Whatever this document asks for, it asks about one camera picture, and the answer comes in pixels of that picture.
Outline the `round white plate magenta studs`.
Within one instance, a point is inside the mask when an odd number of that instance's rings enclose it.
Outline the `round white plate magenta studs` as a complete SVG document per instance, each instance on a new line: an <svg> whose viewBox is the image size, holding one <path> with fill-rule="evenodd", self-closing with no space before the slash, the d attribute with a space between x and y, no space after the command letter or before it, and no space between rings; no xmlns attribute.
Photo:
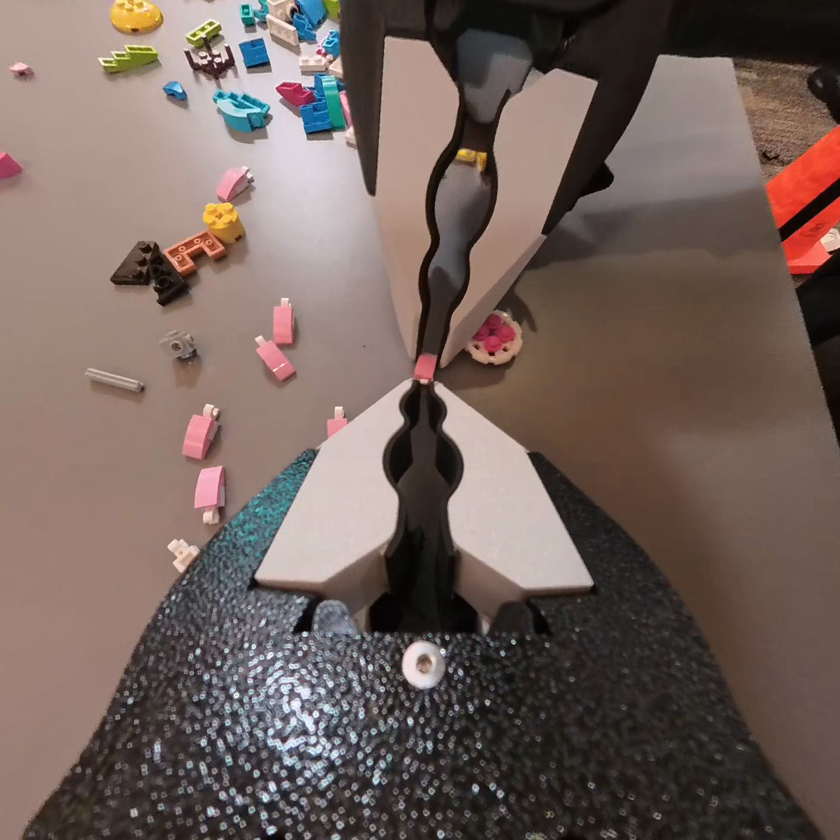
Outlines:
<svg viewBox="0 0 840 840"><path fill-rule="evenodd" d="M507 311L495 310L466 346L469 356L483 365L508 364L522 350L522 328Z"/></svg>

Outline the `person's right forearm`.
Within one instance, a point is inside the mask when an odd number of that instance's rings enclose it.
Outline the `person's right forearm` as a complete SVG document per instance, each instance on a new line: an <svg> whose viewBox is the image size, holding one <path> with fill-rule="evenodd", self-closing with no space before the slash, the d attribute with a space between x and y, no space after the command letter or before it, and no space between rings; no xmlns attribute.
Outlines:
<svg viewBox="0 0 840 840"><path fill-rule="evenodd" d="M677 1L663 54L822 65L839 59L838 1Z"/></svg>

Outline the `grey desk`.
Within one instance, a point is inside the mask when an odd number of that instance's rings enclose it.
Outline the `grey desk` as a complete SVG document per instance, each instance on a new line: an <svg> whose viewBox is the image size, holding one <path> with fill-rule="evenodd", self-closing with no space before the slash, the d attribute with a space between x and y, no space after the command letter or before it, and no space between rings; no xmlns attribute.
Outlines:
<svg viewBox="0 0 840 840"><path fill-rule="evenodd" d="M209 462L237 513L412 372L375 210L354 150L308 140L269 43L247 72L236 2L161 2L160 61L109 75L131 42L110 2L2 2L2 838L20 838L98 728L178 581L167 544L215 529L193 508L191 416L220 408ZM209 18L236 67L183 55ZM16 78L9 66L32 67ZM187 101L166 97L181 83ZM231 130L216 90L270 105ZM205 230L231 167L245 236L195 257L190 292L110 276L139 240ZM516 287L526 329L505 372L462 353L442 379L560 468L666 572L753 735L825 837L838 837L838 451L777 246L732 65L663 58L618 144L616 181L584 199ZM289 298L296 369L255 338ZM190 333L178 361L159 341ZM140 380L91 383L87 368Z"/></svg>

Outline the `lime green stepped brick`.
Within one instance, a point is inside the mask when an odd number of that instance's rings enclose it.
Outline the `lime green stepped brick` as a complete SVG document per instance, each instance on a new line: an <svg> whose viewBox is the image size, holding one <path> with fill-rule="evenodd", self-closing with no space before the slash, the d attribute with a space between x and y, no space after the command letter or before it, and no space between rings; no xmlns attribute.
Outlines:
<svg viewBox="0 0 840 840"><path fill-rule="evenodd" d="M113 50L109 56L99 57L98 63L108 74L137 70L159 61L158 51L149 45L125 45Z"/></svg>

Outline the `pile of colourful toy bricks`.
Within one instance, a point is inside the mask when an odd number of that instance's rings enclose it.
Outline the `pile of colourful toy bricks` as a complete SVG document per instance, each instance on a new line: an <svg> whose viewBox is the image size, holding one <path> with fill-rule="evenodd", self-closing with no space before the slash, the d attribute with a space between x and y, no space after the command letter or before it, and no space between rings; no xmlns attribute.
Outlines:
<svg viewBox="0 0 840 840"><path fill-rule="evenodd" d="M348 95L343 83L338 24L341 1L254 1L239 3L246 28L263 28L270 40L297 59L302 80L276 86L280 99L297 111L307 135L341 133L355 149Z"/></svg>

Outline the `orange bracket brick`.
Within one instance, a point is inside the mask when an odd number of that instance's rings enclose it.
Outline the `orange bracket brick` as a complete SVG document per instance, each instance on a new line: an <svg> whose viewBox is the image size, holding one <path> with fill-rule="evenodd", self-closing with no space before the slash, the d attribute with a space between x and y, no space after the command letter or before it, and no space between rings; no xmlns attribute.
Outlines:
<svg viewBox="0 0 840 840"><path fill-rule="evenodd" d="M164 249L162 253L180 277L187 277L196 271L195 257L221 259L227 255L227 249L214 234L205 229Z"/></svg>

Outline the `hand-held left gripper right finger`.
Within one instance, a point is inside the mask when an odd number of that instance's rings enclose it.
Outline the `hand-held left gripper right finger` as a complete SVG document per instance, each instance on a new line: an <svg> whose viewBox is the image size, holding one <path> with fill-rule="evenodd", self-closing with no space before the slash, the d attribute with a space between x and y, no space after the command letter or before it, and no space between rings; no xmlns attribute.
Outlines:
<svg viewBox="0 0 840 840"><path fill-rule="evenodd" d="M594 581L529 452L447 387L425 384L425 561L436 618L480 632L509 604Z"/></svg>

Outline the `black studded plate brick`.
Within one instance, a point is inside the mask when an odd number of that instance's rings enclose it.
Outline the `black studded plate brick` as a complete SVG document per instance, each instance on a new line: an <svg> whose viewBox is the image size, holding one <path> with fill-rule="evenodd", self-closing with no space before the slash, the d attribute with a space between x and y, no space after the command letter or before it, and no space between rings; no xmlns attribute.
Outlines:
<svg viewBox="0 0 840 840"><path fill-rule="evenodd" d="M149 257L146 274L156 295L156 301L162 308L184 298L190 292L186 279L179 275L170 260L160 253L155 252Z"/></svg>

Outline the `yellow round brick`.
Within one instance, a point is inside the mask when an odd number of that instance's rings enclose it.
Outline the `yellow round brick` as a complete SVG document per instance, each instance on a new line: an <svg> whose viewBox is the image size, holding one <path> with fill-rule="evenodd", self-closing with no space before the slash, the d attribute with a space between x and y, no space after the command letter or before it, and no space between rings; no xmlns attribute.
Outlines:
<svg viewBox="0 0 840 840"><path fill-rule="evenodd" d="M203 223L209 233L223 245L233 245L245 236L245 227L232 203L208 203Z"/></svg>

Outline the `dark brown wedge brick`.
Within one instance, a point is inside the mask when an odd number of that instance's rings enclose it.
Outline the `dark brown wedge brick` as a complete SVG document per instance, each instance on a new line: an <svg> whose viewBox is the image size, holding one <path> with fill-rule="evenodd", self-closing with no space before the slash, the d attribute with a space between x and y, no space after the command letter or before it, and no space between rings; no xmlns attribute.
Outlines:
<svg viewBox="0 0 840 840"><path fill-rule="evenodd" d="M114 286L149 286L151 267L161 255L160 247L152 240L139 240L113 271Z"/></svg>

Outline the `grey bar piece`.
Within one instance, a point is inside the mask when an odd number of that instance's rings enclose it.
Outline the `grey bar piece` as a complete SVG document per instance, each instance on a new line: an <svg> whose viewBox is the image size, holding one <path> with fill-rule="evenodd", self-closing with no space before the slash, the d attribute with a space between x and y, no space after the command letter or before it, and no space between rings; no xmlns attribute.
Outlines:
<svg viewBox="0 0 840 840"><path fill-rule="evenodd" d="M140 380L91 367L85 370L85 377L93 384L104 385L121 391L140 394L145 390L145 385Z"/></svg>

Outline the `brown flower-shaped brick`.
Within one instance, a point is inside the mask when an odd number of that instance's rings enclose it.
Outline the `brown flower-shaped brick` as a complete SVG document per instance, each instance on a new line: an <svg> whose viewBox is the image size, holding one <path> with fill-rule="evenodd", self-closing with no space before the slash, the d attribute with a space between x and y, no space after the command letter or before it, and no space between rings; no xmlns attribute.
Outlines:
<svg viewBox="0 0 840 840"><path fill-rule="evenodd" d="M227 42L222 44L221 51L212 47L205 47L198 52L185 49L183 55L192 71L202 72L215 80L236 67L233 51Z"/></svg>

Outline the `teal arch brick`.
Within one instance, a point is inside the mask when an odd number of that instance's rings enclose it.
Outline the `teal arch brick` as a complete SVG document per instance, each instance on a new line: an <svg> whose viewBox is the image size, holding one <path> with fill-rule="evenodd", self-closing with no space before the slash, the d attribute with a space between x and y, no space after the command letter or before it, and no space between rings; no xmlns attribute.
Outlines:
<svg viewBox="0 0 840 840"><path fill-rule="evenodd" d="M233 131L252 133L267 125L270 105L248 93L218 89L213 94L213 102Z"/></svg>

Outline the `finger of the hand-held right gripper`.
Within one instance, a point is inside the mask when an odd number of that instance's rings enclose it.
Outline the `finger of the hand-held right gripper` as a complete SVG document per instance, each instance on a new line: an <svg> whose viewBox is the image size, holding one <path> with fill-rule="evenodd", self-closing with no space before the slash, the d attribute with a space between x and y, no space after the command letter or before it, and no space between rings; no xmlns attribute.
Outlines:
<svg viewBox="0 0 840 840"><path fill-rule="evenodd" d="M419 348L424 261L433 253L434 195L463 117L460 90L432 45L384 39L375 211L406 351Z"/></svg>
<svg viewBox="0 0 840 840"><path fill-rule="evenodd" d="M440 367L467 346L546 239L543 227L596 88L596 80L553 69L502 109L492 146L496 200L469 251L468 283L450 319Z"/></svg>

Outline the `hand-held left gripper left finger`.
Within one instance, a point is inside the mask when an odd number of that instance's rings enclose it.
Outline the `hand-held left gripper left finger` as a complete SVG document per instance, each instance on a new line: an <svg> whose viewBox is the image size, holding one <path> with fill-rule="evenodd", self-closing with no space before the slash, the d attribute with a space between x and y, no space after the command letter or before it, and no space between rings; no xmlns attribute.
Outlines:
<svg viewBox="0 0 840 840"><path fill-rule="evenodd" d="M261 587L320 596L355 615L387 588L384 554L399 500L385 449L406 427L407 380L328 437L256 573Z"/></svg>

